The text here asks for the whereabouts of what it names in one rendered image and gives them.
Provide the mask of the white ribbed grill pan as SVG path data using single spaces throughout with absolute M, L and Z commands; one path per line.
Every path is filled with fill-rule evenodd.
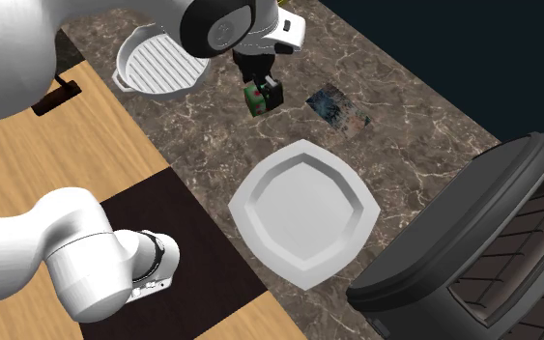
M 138 26 L 120 46 L 112 80 L 124 93 L 165 101 L 181 99 L 203 84 L 209 59 L 195 58 L 159 25 Z

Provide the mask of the dark grey countertop oven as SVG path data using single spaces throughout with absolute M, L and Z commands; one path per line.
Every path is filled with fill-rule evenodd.
M 544 133 L 475 156 L 346 295 L 381 340 L 544 340 Z

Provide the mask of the flat book with blue picture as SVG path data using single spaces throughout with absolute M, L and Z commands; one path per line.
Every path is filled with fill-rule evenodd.
M 325 84 L 305 102 L 346 139 L 356 136 L 371 122 L 362 110 L 330 83 Z

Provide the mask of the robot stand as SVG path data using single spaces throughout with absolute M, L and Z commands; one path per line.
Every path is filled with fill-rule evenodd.
M 169 288 L 81 325 L 84 340 L 194 340 L 267 288 L 170 168 L 102 202 L 116 229 L 173 238 L 180 263 Z

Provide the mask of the white rounded square plate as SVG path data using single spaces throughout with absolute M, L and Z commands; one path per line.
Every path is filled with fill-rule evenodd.
M 350 264 L 381 212 L 355 170 L 305 139 L 260 161 L 228 208 L 251 252 L 303 290 Z

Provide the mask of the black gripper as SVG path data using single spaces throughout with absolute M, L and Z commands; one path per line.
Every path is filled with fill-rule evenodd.
M 284 102 L 283 84 L 277 79 L 266 77 L 271 75 L 274 54 L 245 55 L 232 50 L 232 58 L 240 69 L 244 84 L 253 82 L 259 87 L 260 83 L 265 81 L 263 94 L 268 111 L 274 110 Z

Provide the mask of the green cube with red dots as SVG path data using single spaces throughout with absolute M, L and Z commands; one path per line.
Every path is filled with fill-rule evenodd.
M 269 92 L 267 85 L 262 85 L 258 88 L 255 84 L 250 84 L 243 89 L 244 100 L 252 117 L 257 117 L 271 111 L 267 107 L 267 99 L 270 96 Z

